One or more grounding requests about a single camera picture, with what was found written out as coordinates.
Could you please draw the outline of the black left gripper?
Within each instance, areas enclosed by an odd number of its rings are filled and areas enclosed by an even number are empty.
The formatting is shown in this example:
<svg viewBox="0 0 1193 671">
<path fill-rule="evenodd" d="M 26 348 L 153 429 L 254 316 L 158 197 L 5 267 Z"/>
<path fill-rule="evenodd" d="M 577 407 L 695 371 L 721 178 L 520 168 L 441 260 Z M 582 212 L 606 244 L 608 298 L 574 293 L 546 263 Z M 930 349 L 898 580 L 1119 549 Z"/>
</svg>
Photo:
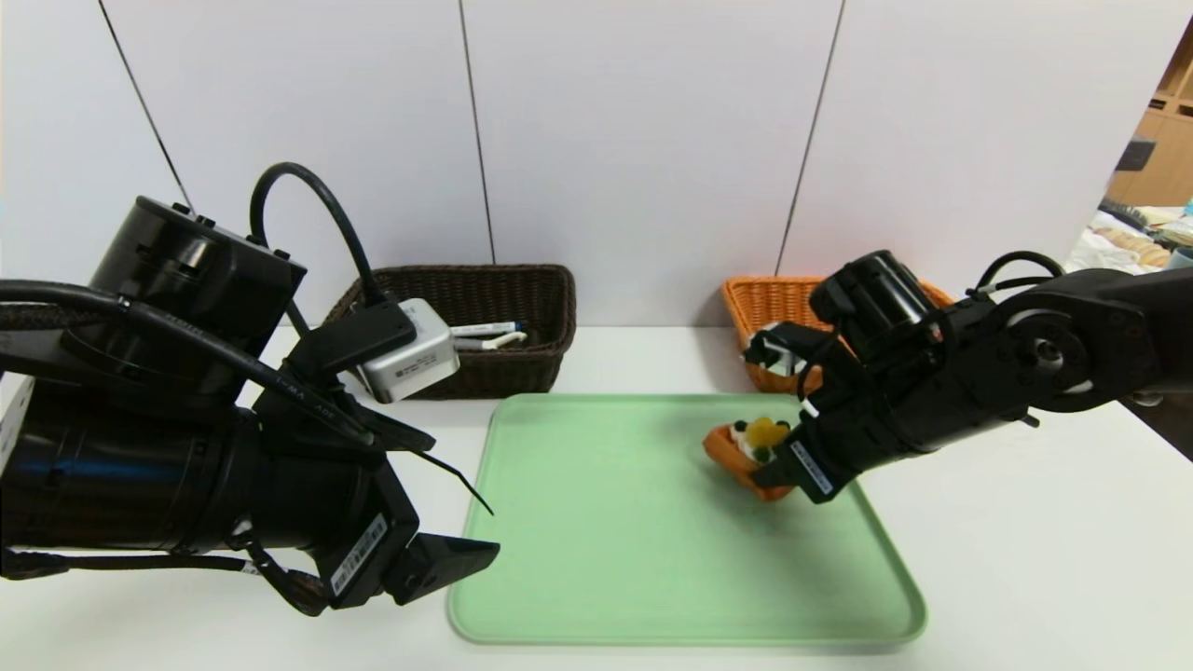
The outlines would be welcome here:
<svg viewBox="0 0 1193 671">
<path fill-rule="evenodd" d="M 501 550 L 497 542 L 429 533 L 413 538 L 415 531 L 418 513 L 384 456 L 365 463 L 277 456 L 254 481 L 245 550 L 297 610 L 361 607 L 381 587 L 408 607 L 489 568 Z"/>
</svg>

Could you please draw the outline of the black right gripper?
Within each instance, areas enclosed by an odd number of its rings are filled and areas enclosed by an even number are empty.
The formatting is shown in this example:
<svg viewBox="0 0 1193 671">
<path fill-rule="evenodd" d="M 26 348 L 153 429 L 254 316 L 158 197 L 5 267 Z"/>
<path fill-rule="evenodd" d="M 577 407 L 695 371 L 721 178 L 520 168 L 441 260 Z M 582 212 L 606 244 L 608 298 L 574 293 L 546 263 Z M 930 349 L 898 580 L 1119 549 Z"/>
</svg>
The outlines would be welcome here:
<svg viewBox="0 0 1193 671">
<path fill-rule="evenodd" d="M 801 410 L 784 445 L 752 472 L 762 490 L 804 488 L 816 504 L 832 501 L 865 472 L 910 458 L 909 415 L 877 390 L 823 384 Z"/>
</svg>

